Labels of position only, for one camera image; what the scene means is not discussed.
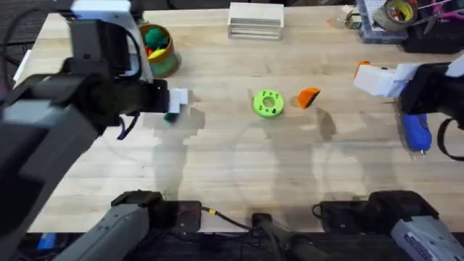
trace table surface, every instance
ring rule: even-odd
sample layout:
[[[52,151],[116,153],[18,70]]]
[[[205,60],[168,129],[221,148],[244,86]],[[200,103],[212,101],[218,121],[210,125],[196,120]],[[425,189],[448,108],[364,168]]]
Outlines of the table surface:
[[[354,30],[327,22],[339,8],[285,8],[282,41],[228,39],[227,9],[146,12],[173,36],[182,65],[167,80],[170,88],[190,91],[190,105],[172,126],[163,115],[142,115],[124,141],[116,140],[119,129],[108,129],[69,170],[30,230],[87,231],[116,196],[143,189],[199,200],[241,222],[270,212],[290,228],[320,231],[311,206],[321,200],[410,189],[435,206],[452,231],[464,231],[464,165],[436,144],[425,159],[409,153],[392,100],[353,86],[359,61],[395,68],[457,55],[362,44]],[[54,73],[68,56],[67,25],[51,14],[22,79]],[[303,110],[295,97],[307,87],[321,94]],[[251,107],[253,95],[268,88],[286,102],[274,120]],[[429,115],[434,136],[444,118]],[[449,129],[447,143],[464,154],[457,128]],[[205,214],[202,230],[238,228]]]

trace blue tool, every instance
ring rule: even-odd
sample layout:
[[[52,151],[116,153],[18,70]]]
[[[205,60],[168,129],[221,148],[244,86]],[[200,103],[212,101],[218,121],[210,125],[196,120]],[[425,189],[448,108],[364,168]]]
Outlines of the blue tool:
[[[425,114],[402,114],[401,123],[405,130],[405,138],[409,149],[426,156],[426,151],[430,149],[432,143],[432,135],[428,130],[427,116]]]

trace orange part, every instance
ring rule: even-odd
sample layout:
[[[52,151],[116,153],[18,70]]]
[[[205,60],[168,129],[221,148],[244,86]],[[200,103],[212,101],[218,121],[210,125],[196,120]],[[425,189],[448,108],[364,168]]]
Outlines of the orange part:
[[[361,65],[370,65],[370,62],[368,62],[368,61],[363,61],[363,62],[360,62],[360,63],[357,65],[356,72],[355,72],[355,78],[356,78],[356,75],[357,75],[357,71],[360,70],[360,66],[361,66]]]
[[[147,46],[145,46],[145,51],[146,51],[147,56],[150,56],[150,54],[153,54],[153,49],[150,49]]]
[[[301,108],[308,108],[319,93],[320,90],[318,88],[306,88],[299,93],[297,102]]]

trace cylindrical container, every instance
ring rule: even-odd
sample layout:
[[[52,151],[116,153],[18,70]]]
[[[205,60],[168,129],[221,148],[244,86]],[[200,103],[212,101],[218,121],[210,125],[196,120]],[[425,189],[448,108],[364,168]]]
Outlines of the cylindrical container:
[[[153,59],[148,59],[150,67],[152,68],[153,76],[155,78],[169,77],[179,68],[179,65],[181,64],[178,54],[174,52],[173,38],[169,34],[169,31],[161,25],[143,24],[139,26],[139,30],[143,39],[145,39],[145,35],[151,29],[160,29],[165,34],[165,36],[169,38],[169,43],[167,44],[165,53]]]

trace small green object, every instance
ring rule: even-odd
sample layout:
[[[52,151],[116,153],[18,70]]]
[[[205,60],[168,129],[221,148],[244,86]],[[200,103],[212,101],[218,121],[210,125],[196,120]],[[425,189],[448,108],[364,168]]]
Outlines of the small green object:
[[[283,98],[277,91],[264,90],[253,98],[253,110],[257,115],[271,119],[283,111]]]
[[[169,39],[158,28],[149,30],[145,35],[145,44],[150,49],[156,50],[163,45],[167,45],[168,43]]]

